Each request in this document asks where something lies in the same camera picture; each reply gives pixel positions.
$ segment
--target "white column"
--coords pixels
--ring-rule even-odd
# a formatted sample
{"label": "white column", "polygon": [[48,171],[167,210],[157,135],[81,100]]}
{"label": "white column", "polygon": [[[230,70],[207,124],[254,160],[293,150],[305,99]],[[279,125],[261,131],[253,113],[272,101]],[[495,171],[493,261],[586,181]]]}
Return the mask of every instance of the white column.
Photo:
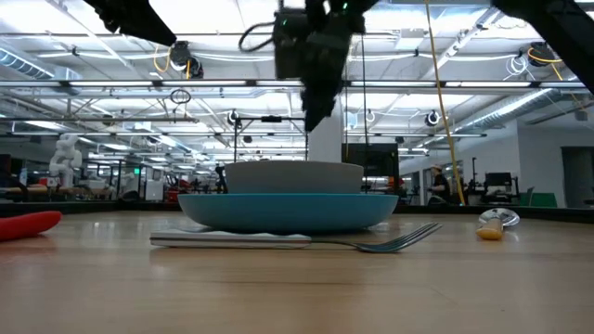
{"label": "white column", "polygon": [[340,100],[330,117],[309,134],[309,160],[325,162],[342,162],[342,108]]}

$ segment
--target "white bowl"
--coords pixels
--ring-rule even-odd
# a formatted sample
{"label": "white bowl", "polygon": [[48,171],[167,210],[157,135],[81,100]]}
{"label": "white bowl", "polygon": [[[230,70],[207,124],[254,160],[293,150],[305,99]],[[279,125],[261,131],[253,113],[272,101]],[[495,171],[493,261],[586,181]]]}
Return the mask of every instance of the white bowl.
{"label": "white bowl", "polygon": [[363,167],[320,161],[247,161],[225,166],[231,194],[358,194]]}

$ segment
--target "blue bowl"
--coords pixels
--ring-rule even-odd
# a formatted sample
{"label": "blue bowl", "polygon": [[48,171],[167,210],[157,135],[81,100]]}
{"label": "blue bowl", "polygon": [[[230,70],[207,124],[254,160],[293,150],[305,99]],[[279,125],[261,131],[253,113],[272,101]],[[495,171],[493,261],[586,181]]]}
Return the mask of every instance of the blue bowl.
{"label": "blue bowl", "polygon": [[320,233],[381,223],[394,212],[397,196],[366,194],[179,195],[184,213],[217,230]]}

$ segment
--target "wooden table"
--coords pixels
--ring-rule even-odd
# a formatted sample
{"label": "wooden table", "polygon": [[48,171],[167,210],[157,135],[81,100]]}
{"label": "wooden table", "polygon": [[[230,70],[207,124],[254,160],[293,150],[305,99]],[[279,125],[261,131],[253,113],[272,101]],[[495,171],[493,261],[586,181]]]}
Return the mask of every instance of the wooden table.
{"label": "wooden table", "polygon": [[392,255],[155,249],[151,230],[192,223],[181,212],[71,215],[44,238],[0,244],[0,332],[593,332],[594,225],[524,220],[487,242],[475,219],[402,215],[344,236],[444,224]]}

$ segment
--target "silver fork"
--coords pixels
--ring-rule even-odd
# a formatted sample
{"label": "silver fork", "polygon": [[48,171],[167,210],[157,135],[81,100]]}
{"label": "silver fork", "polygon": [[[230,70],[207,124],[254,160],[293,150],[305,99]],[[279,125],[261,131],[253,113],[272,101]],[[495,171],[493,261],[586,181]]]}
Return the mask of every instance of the silver fork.
{"label": "silver fork", "polygon": [[442,228],[441,224],[431,223],[421,226],[420,228],[416,229],[415,231],[403,235],[399,238],[394,240],[390,240],[388,242],[384,242],[381,244],[366,244],[366,243],[358,243],[358,242],[346,242],[346,241],[335,241],[335,240],[312,240],[312,243],[327,243],[327,244],[336,244],[336,245],[344,245],[344,246],[351,246],[357,249],[358,251],[364,252],[372,252],[372,253],[394,253],[398,252],[406,247],[412,246],[413,244],[425,239],[429,235],[435,233],[437,230]]}

